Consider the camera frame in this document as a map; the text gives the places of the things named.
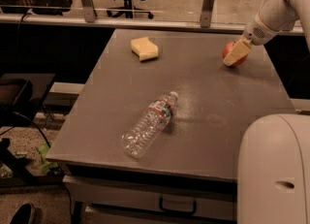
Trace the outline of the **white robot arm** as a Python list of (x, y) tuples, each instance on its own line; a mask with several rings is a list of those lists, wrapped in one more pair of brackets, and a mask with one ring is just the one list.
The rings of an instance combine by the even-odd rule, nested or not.
[[(268, 0), (247, 23), (223, 63), (240, 63), (300, 21), (310, 46), (310, 0)], [(310, 224), (310, 116), (272, 114), (253, 122), (241, 141), (237, 224)]]

